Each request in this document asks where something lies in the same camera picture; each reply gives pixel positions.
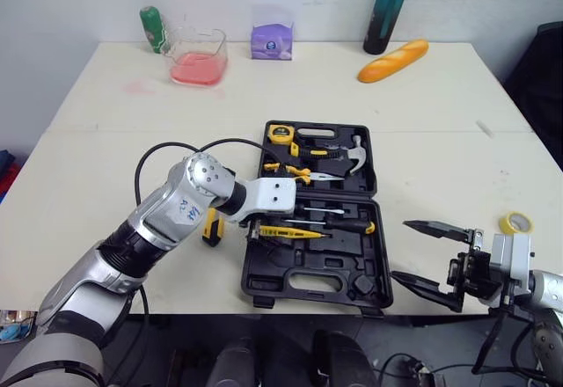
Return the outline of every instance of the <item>pink liquid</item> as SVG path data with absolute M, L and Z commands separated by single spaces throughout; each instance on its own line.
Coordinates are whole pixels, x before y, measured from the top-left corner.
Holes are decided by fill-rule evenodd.
M 181 84 L 213 85 L 219 82 L 227 59 L 219 55 L 186 53 L 170 69 L 171 78 Z

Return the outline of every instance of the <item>toolbox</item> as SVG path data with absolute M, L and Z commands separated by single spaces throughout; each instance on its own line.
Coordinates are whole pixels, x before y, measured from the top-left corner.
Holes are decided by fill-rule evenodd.
M 383 315 L 393 296 L 381 212 L 372 200 L 377 178 L 369 130 L 271 120 L 263 145 L 295 167 L 275 171 L 274 159 L 263 152 L 259 177 L 295 177 L 296 211 L 249 222 L 243 291 L 260 308 L 273 308 L 276 298 L 292 298 Z M 299 176 L 302 169 L 313 172 L 311 180 Z

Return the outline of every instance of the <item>tape roll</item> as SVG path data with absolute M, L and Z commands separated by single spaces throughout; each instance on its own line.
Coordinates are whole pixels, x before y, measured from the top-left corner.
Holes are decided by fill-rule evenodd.
M 505 235 L 515 233 L 531 233 L 534 230 L 534 223 L 526 215 L 513 211 L 499 220 L 501 231 Z

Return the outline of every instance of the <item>hammer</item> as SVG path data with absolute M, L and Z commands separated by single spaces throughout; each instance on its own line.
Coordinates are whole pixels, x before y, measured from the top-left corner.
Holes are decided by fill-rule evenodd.
M 362 137 L 359 135 L 352 136 L 354 141 L 354 148 L 347 149 L 346 147 L 341 147 L 338 150 L 308 150 L 306 148 L 299 147 L 296 143 L 292 142 L 289 149 L 293 157 L 302 158 L 316 158 L 316 159 L 343 159 L 349 158 L 351 160 L 357 160 L 355 166 L 350 170 L 350 175 L 353 175 L 366 163 L 366 150 L 362 147 Z

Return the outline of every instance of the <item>black plastic toolbox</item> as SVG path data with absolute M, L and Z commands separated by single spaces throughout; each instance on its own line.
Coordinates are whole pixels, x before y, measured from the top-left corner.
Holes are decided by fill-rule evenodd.
M 311 156 L 293 157 L 288 145 L 270 142 L 270 125 L 286 125 L 295 130 L 294 141 L 302 150 L 317 149 L 338 151 L 339 159 L 319 159 Z M 349 170 L 355 161 L 344 157 L 343 150 L 355 146 L 353 136 L 361 137 L 366 150 L 366 162 L 354 175 Z M 307 208 L 344 209 L 344 218 L 371 220 L 376 229 L 371 234 L 344 230 L 325 230 L 316 224 L 293 224 L 285 218 L 322 221 L 322 211 L 296 211 L 293 217 L 264 216 L 251 221 L 245 265 L 242 276 L 243 291 L 253 296 L 254 306 L 273 308 L 275 298 L 293 298 L 318 302 L 354 305 L 367 316 L 382 315 L 381 309 L 393 302 L 391 278 L 380 208 L 371 198 L 377 192 L 377 178 L 371 152 L 369 130 L 364 126 L 307 123 L 271 120 L 266 124 L 263 145 L 274 151 L 285 164 L 309 168 L 344 177 L 344 180 L 312 181 L 308 186 L 297 182 L 296 205 Z M 264 164 L 273 163 L 264 152 L 260 159 L 259 177 L 288 177 L 283 171 L 264 170 Z M 325 233 L 330 237 L 288 239 L 282 237 L 257 237 L 256 226 L 288 226 Z M 330 281 L 332 291 L 326 288 L 296 288 L 295 277 L 318 277 Z

